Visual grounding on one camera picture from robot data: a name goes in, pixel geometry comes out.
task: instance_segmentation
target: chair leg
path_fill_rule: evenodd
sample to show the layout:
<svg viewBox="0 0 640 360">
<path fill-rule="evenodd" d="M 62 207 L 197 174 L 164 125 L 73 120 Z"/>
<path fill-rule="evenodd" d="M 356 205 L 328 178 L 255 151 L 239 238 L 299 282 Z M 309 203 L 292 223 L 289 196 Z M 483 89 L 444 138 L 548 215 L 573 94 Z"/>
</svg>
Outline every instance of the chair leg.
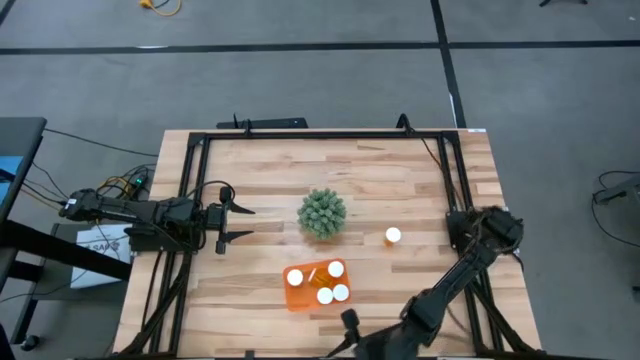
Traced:
<svg viewBox="0 0 640 360">
<path fill-rule="evenodd" d="M 36 306 L 38 306 L 38 300 L 28 299 L 27 303 L 22 307 L 18 324 L 11 336 L 12 344 L 22 344 L 27 339 L 27 331 L 29 331 L 33 314 L 36 312 Z"/>
</svg>

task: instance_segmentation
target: white cap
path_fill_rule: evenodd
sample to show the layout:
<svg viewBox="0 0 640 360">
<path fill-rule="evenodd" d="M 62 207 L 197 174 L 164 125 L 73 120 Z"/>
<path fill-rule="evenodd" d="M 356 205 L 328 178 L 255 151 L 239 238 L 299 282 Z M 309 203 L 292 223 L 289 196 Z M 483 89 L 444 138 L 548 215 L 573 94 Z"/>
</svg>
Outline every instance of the white cap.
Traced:
<svg viewBox="0 0 640 360">
<path fill-rule="evenodd" d="M 386 235 L 387 235 L 387 240 L 394 243 L 400 241 L 400 238 L 402 237 L 402 233 L 398 228 L 388 228 Z"/>
<path fill-rule="evenodd" d="M 333 301 L 333 291 L 329 288 L 318 290 L 318 302 L 322 305 L 331 304 Z"/>
<path fill-rule="evenodd" d="M 287 274 L 287 282 L 291 286 L 298 286 L 302 284 L 302 271 L 293 269 Z"/>
<path fill-rule="evenodd" d="M 329 264 L 329 275 L 339 278 L 344 274 L 344 265 L 340 261 L 332 261 Z"/>
<path fill-rule="evenodd" d="M 333 297 L 338 301 L 345 301 L 349 297 L 349 288 L 346 285 L 336 285 L 333 288 Z"/>
</svg>

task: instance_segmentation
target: orange plate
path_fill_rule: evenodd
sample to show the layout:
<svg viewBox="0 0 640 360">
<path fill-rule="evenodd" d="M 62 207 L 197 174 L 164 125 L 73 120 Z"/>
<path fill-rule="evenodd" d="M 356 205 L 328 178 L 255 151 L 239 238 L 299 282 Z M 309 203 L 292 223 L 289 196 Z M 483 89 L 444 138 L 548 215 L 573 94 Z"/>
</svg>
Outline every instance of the orange plate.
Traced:
<svg viewBox="0 0 640 360">
<path fill-rule="evenodd" d="M 342 265 L 344 265 L 344 273 L 339 278 L 332 278 L 329 276 L 329 264 L 332 261 L 340 261 Z M 300 286 L 291 286 L 287 282 L 287 274 L 289 273 L 289 271 L 293 269 L 298 269 L 302 271 L 303 281 Z M 341 303 L 347 303 L 351 301 L 351 286 L 349 285 L 349 274 L 347 273 L 347 264 L 345 264 L 344 260 L 342 259 L 324 260 L 324 261 L 319 261 L 319 262 L 314 262 L 309 264 L 289 266 L 282 271 L 282 279 L 284 280 L 284 291 L 287 299 L 287 309 L 289 309 L 289 311 L 304 311 L 304 310 L 311 310 L 311 309 L 316 309 L 324 306 L 320 304 L 317 300 L 316 294 L 318 293 L 319 288 L 309 283 L 309 275 L 311 275 L 311 272 L 313 271 L 313 269 L 316 269 L 316 274 L 314 275 L 314 278 L 320 276 L 323 279 L 330 279 L 328 280 L 330 283 L 326 284 L 328 285 L 327 287 L 330 287 L 331 289 L 333 289 L 333 287 L 338 284 L 344 284 L 347 286 L 347 288 L 349 288 L 349 297 L 347 298 L 347 300 L 345 301 L 333 300 L 331 304 L 335 304 L 335 303 L 341 304 Z"/>
</svg>

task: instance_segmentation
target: wire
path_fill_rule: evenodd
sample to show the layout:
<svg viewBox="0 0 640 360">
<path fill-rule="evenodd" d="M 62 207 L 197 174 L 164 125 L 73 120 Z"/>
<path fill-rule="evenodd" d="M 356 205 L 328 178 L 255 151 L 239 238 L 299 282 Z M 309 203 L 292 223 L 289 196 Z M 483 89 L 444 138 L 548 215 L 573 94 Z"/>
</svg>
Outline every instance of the wire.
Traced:
<svg viewBox="0 0 640 360">
<path fill-rule="evenodd" d="M 27 194 L 27 195 L 29 195 L 29 196 L 31 196 L 34 200 L 36 200 L 36 201 L 38 201 L 38 202 L 42 203 L 43 205 L 46 205 L 46 206 L 48 206 L 48 207 L 52 208 L 52 209 L 53 209 L 53 210 L 55 210 L 56 212 L 60 210 L 60 209 L 56 208 L 55 206 L 53 206 L 53 205 L 49 204 L 48 202 L 45 202 L 44 200 L 40 199 L 39 197 L 37 197 L 37 196 L 33 195 L 32 193 L 28 192 L 28 191 L 27 191 L 27 190 L 25 190 L 25 189 L 20 189 L 20 191 L 21 191 L 21 192 L 23 192 L 23 193 L 25 193 L 25 194 Z"/>
<path fill-rule="evenodd" d="M 25 178 L 25 179 L 24 179 L 24 181 L 28 182 L 28 183 L 29 183 L 29 184 L 31 184 L 31 185 L 35 185 L 35 186 L 37 186 L 37 187 L 41 188 L 42 190 L 44 190 L 44 191 L 48 192 L 50 195 L 55 196 L 55 197 L 56 197 L 56 199 L 63 200 L 63 199 L 60 197 L 60 194 L 58 194 L 58 193 L 56 193 L 56 192 L 54 192 L 54 191 L 52 191 L 52 190 L 49 190 L 46 186 L 44 186 L 44 185 L 42 185 L 42 184 L 40 184 L 40 183 L 38 183 L 38 182 L 35 182 L 35 181 L 33 181 L 33 180 L 29 180 L 29 179 L 27 179 L 27 178 Z"/>
<path fill-rule="evenodd" d="M 162 4 L 154 5 L 154 6 L 156 7 L 156 9 L 160 9 L 161 7 L 167 5 L 169 3 L 169 1 L 171 1 L 171 0 L 164 0 L 164 2 Z"/>
<path fill-rule="evenodd" d="M 593 220 L 595 220 L 596 224 L 598 225 L 598 227 L 600 228 L 600 230 L 602 230 L 603 233 L 605 233 L 605 235 L 609 236 L 610 238 L 612 238 L 613 240 L 616 240 L 618 242 L 621 242 L 623 244 L 627 244 L 629 246 L 633 246 L 633 247 L 637 247 L 640 248 L 640 244 L 634 244 L 630 241 L 624 240 L 622 238 L 619 238 L 613 234 L 611 234 L 610 232 L 608 232 L 600 223 L 600 220 L 598 220 L 598 216 L 596 215 L 596 209 L 595 209 L 595 205 L 596 205 L 596 195 L 598 195 L 599 193 L 603 192 L 604 190 L 600 190 L 598 192 L 596 192 L 595 194 L 593 194 L 593 198 L 591 199 L 591 214 L 593 215 Z"/>
<path fill-rule="evenodd" d="M 153 12 L 155 12 L 156 14 L 160 16 L 170 17 L 177 14 L 180 11 L 180 9 L 182 8 L 182 0 L 178 0 L 178 6 L 176 6 L 176 9 L 168 13 L 158 11 L 158 8 L 153 5 L 153 0 L 149 1 L 149 5 L 150 5 L 150 9 L 153 10 Z"/>
<path fill-rule="evenodd" d="M 460 330 L 464 331 L 469 336 L 472 335 L 471 330 L 467 329 L 467 327 L 462 324 L 462 321 L 460 321 L 460 319 L 456 317 L 456 315 L 453 313 L 453 310 L 451 310 L 451 307 L 449 305 L 447 305 L 447 314 L 449 314 L 449 316 L 451 317 L 451 320 L 453 320 L 454 324 L 456 324 L 456 326 L 458 326 Z"/>
<path fill-rule="evenodd" d="M 609 187 L 606 186 L 603 182 L 604 177 L 610 174 L 628 174 L 628 175 L 634 175 L 634 174 L 640 174 L 640 172 L 638 171 L 628 171 L 628 170 L 611 170 L 611 171 L 605 171 L 602 174 L 600 174 L 598 176 L 598 182 L 600 183 L 600 185 L 602 185 L 603 188 L 608 189 Z"/>
<path fill-rule="evenodd" d="M 106 241 L 106 242 L 107 242 L 107 246 L 105 247 L 104 251 L 102 252 L 102 255 L 104 255 L 104 254 L 109 250 L 109 248 L 111 248 L 111 243 L 109 243 L 109 239 L 107 239 L 107 237 L 106 237 L 106 236 L 104 236 L 104 233 L 103 233 L 103 232 L 102 232 L 102 230 L 100 229 L 100 226 L 98 226 L 98 229 L 100 230 L 100 233 L 101 233 L 101 234 L 102 234 L 102 236 L 104 237 L 104 240 L 102 240 L 102 239 L 101 239 L 101 240 L 97 240 L 97 241 Z M 82 272 L 82 274 L 78 275 L 75 279 L 73 279 L 73 280 L 71 280 L 71 281 L 69 281 L 69 282 L 67 282 L 67 283 L 64 283 L 64 284 L 60 285 L 60 286 L 58 286 L 58 287 L 54 288 L 54 289 L 53 289 L 53 290 L 51 290 L 51 291 L 47 291 L 47 292 L 39 293 L 39 294 L 32 293 L 32 292 L 28 292 L 28 293 L 24 293 L 24 294 L 19 294 L 19 295 L 10 296 L 10 297 L 8 297 L 8 298 L 6 298 L 6 299 L 4 299 L 4 300 L 0 301 L 0 304 L 4 303 L 4 302 L 6 302 L 6 301 L 9 301 L 9 300 L 13 300 L 13 299 L 15 299 L 15 298 L 22 297 L 22 296 L 28 296 L 28 295 L 31 295 L 31 296 L 47 296 L 47 295 L 51 295 L 51 294 L 53 294 L 54 292 L 56 292 L 56 291 L 58 291 L 58 290 L 60 290 L 60 289 L 63 289 L 63 288 L 65 288 L 65 287 L 67 287 L 67 286 L 70 286 L 71 284 L 73 284 L 74 282 L 76 282 L 78 279 L 80 279 L 82 276 L 84 276 L 84 274 L 86 274 L 87 272 L 89 272 L 89 270 L 85 270 L 85 271 L 83 271 L 83 272 Z"/>
<path fill-rule="evenodd" d="M 420 140 L 422 140 L 424 147 L 427 148 L 427 151 L 429 152 L 431 159 L 433 159 L 433 161 L 438 165 L 438 168 L 440 169 L 440 171 L 444 173 L 444 170 L 442 170 L 442 164 L 440 164 L 440 161 L 438 161 L 438 159 L 436 159 L 436 156 L 433 155 L 433 152 L 431 151 L 431 148 L 429 148 L 429 145 L 427 145 L 427 142 L 424 140 L 424 138 L 420 138 Z M 458 189 L 453 184 L 452 186 L 453 186 L 453 192 L 459 204 L 458 206 L 462 206 L 463 202 L 462 202 L 462 198 L 460 197 L 460 194 L 458 193 Z"/>
<path fill-rule="evenodd" d="M 106 148 L 112 149 L 112 150 L 118 150 L 118 151 L 130 153 L 130 154 L 141 155 L 141 156 L 158 157 L 158 155 L 156 155 L 156 154 L 148 154 L 148 153 L 143 153 L 143 152 L 139 152 L 139 151 L 135 151 L 135 150 L 123 149 L 123 148 L 120 148 L 120 147 L 117 147 L 117 146 L 107 145 L 107 144 L 103 144 L 101 142 L 85 139 L 85 138 L 77 136 L 77 135 L 68 134 L 66 132 L 62 132 L 62 131 L 59 131 L 59 130 L 53 130 L 53 129 L 45 128 L 44 131 L 49 131 L 49 132 L 52 132 L 52 133 L 58 134 L 58 135 L 68 136 L 68 137 L 74 138 L 76 140 L 88 142 L 89 144 L 94 144 L 94 145 L 106 147 Z"/>
<path fill-rule="evenodd" d="M 236 190 L 233 188 L 233 186 L 231 186 L 228 182 L 226 181 L 222 181 L 222 180 L 212 180 L 212 181 L 207 181 L 204 184 L 200 185 L 200 186 L 196 186 L 193 190 L 191 190 L 185 197 L 190 197 L 191 195 L 193 195 L 196 191 L 204 188 L 207 185 L 211 185 L 211 184 L 223 184 L 225 186 L 227 186 L 228 188 L 231 189 L 231 200 L 236 198 Z"/>
<path fill-rule="evenodd" d="M 58 187 L 58 184 L 56 184 L 55 181 L 53 181 L 53 177 L 51 177 L 51 174 L 49 174 L 49 172 L 43 168 L 41 168 L 40 166 L 38 166 L 38 164 L 36 164 L 35 161 L 31 162 L 31 165 L 33 165 L 36 169 L 42 171 L 45 175 L 47 175 L 47 177 L 49 178 L 49 181 L 51 181 L 51 183 L 53 184 L 53 186 L 60 192 L 60 194 L 62 194 L 62 196 L 65 199 L 68 199 L 69 197 L 64 193 L 64 191 L 60 190 L 60 187 Z"/>
<path fill-rule="evenodd" d="M 22 183 L 22 186 L 26 186 L 31 191 L 33 191 L 35 194 L 37 194 L 38 196 L 40 196 L 41 198 L 43 198 L 45 200 L 51 201 L 52 203 L 56 203 L 58 205 L 63 205 L 64 204 L 64 201 L 62 201 L 62 200 L 54 200 L 54 199 L 51 199 L 49 197 L 46 197 L 46 196 L 42 195 L 42 193 L 40 193 L 38 190 L 32 188 L 29 184 Z"/>
<path fill-rule="evenodd" d="M 178 245 L 178 247 L 180 247 L 183 251 L 187 252 L 187 251 L 192 251 L 193 249 L 187 249 L 184 244 L 181 244 L 178 240 L 174 239 L 173 236 L 169 235 L 166 231 L 164 231 L 160 226 L 150 222 L 150 221 L 144 221 L 142 219 L 142 217 L 137 214 L 133 209 L 131 209 L 128 206 L 124 206 L 124 208 L 126 210 L 129 210 L 133 215 L 135 215 L 138 220 L 142 221 L 143 223 L 150 225 L 151 227 L 153 227 L 154 229 L 158 230 L 161 234 L 163 234 L 164 236 L 166 236 L 167 238 L 169 238 L 169 240 L 173 241 L 176 245 Z"/>
<path fill-rule="evenodd" d="M 151 302 L 151 294 L 153 293 L 153 285 L 156 282 L 156 272 L 158 271 L 158 265 L 162 258 L 162 251 L 158 251 L 156 256 L 156 262 L 153 264 L 153 271 L 151 272 L 151 281 L 149 282 L 149 291 L 147 291 L 147 300 L 144 303 L 144 311 L 142 312 L 142 323 L 140 324 L 140 331 L 143 330 L 144 324 L 147 322 L 147 311 L 149 311 L 149 303 Z"/>
</svg>

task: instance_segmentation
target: green spiky ball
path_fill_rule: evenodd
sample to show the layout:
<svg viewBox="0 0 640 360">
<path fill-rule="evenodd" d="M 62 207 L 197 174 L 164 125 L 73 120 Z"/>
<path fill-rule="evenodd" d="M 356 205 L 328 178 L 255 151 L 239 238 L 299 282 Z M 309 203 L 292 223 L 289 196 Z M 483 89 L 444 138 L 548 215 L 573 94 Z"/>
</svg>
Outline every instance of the green spiky ball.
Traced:
<svg viewBox="0 0 640 360">
<path fill-rule="evenodd" d="M 303 203 L 298 209 L 298 223 L 316 239 L 329 239 L 344 227 L 347 209 L 335 191 L 313 190 Z"/>
</svg>

